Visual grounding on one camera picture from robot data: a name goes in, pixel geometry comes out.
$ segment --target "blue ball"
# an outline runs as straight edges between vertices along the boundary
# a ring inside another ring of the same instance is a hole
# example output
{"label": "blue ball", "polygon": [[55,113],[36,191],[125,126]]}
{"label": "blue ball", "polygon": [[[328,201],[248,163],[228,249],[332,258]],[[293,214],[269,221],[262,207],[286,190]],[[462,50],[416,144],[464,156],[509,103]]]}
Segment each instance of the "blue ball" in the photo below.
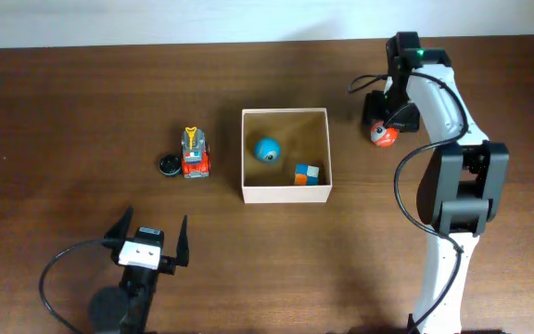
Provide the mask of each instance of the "blue ball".
{"label": "blue ball", "polygon": [[280,154],[281,148],[273,138],[263,138],[255,146],[255,157],[261,162],[274,163]]}

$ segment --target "box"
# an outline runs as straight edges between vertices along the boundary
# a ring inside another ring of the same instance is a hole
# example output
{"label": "box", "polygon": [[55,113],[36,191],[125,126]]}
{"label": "box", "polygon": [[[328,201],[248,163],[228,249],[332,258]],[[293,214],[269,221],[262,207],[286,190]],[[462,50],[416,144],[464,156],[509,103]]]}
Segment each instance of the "box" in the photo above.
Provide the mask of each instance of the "box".
{"label": "box", "polygon": [[[275,139],[281,155],[258,161],[256,143]],[[326,109],[242,110],[242,196],[245,203],[326,202],[333,187]],[[319,168],[318,186],[294,186],[297,164]]]}

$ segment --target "blue and orange cube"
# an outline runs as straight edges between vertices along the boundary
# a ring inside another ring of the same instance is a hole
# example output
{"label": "blue and orange cube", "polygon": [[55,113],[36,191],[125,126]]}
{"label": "blue and orange cube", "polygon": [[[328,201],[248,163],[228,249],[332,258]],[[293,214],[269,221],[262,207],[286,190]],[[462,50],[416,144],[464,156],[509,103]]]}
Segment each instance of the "blue and orange cube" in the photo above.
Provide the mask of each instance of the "blue and orange cube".
{"label": "blue and orange cube", "polygon": [[296,165],[294,186],[317,186],[319,184],[319,168],[303,163]]}

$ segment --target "toy car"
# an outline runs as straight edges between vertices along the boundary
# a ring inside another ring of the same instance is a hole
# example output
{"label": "toy car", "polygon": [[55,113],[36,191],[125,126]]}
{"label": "toy car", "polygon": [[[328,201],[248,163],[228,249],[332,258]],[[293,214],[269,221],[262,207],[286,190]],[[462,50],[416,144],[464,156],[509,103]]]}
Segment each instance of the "toy car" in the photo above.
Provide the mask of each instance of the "toy car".
{"label": "toy car", "polygon": [[205,134],[196,127],[186,127],[181,139],[183,145],[183,175],[185,178],[210,176],[210,146]]}

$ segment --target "ball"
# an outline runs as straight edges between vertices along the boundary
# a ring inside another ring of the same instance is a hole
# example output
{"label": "ball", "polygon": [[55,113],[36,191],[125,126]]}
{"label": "ball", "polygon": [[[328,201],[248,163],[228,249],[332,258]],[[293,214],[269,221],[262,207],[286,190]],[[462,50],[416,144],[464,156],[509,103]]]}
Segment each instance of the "ball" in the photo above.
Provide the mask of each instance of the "ball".
{"label": "ball", "polygon": [[279,143],[273,138],[263,138],[255,145],[255,157],[261,162],[274,163],[280,154]]}
{"label": "ball", "polygon": [[397,129],[386,128],[382,121],[376,122],[370,130],[370,139],[381,148],[393,145],[398,135],[399,131]]}

